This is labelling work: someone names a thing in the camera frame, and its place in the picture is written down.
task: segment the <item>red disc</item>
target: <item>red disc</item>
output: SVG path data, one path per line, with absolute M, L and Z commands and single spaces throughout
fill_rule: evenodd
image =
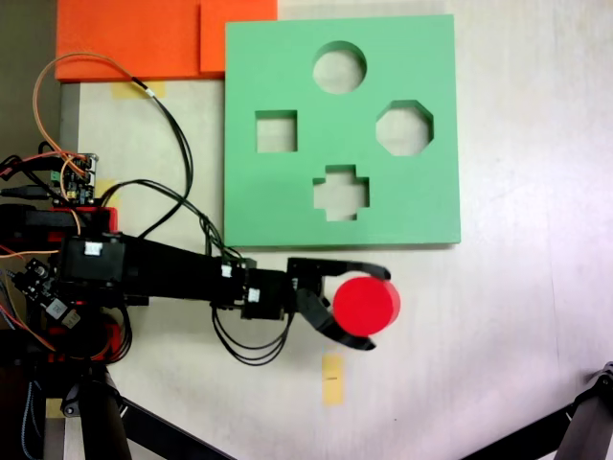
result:
M 400 296 L 389 281 L 372 276 L 351 278 L 334 295 L 332 313 L 348 333 L 367 337 L 392 324 L 400 311 Z

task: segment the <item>shape sorter board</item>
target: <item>shape sorter board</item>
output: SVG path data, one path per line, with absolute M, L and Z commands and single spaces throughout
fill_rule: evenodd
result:
M 460 241 L 453 17 L 230 23 L 226 28 L 225 240 L 236 246 Z M 334 94 L 317 59 L 349 51 L 365 70 Z M 393 155 L 376 125 L 416 109 L 430 141 Z M 286 118 L 295 144 L 259 151 L 258 122 Z M 368 185 L 354 219 L 328 221 L 314 185 L 347 170 Z

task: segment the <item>orange foam board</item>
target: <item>orange foam board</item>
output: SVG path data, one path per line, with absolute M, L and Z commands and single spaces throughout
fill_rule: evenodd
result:
M 90 51 L 143 80 L 199 78 L 200 0 L 58 0 L 57 55 Z M 72 58 L 60 81 L 125 80 L 110 64 Z
M 275 20 L 277 20 L 277 0 L 202 0 L 200 5 L 202 76 L 206 79 L 222 79 L 225 75 L 226 23 Z

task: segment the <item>circular hole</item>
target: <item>circular hole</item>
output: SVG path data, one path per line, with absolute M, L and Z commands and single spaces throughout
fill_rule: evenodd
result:
M 313 78 L 324 91 L 351 93 L 366 77 L 366 58 L 347 41 L 334 41 L 322 47 L 315 58 Z

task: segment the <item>black stand leg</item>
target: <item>black stand leg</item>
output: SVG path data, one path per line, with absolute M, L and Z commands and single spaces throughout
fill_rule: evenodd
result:
M 555 451 L 570 424 L 572 405 L 559 409 L 463 460 L 535 460 Z
M 235 460 L 132 401 L 124 400 L 127 438 L 167 460 Z
M 556 460 L 604 460 L 612 435 L 613 362 L 609 362 L 574 403 L 463 460 L 538 460 L 556 450 Z
M 132 460 L 114 395 L 98 383 L 81 386 L 79 412 L 87 460 Z
M 610 405 L 597 394 L 577 407 L 556 460 L 604 460 L 612 434 Z

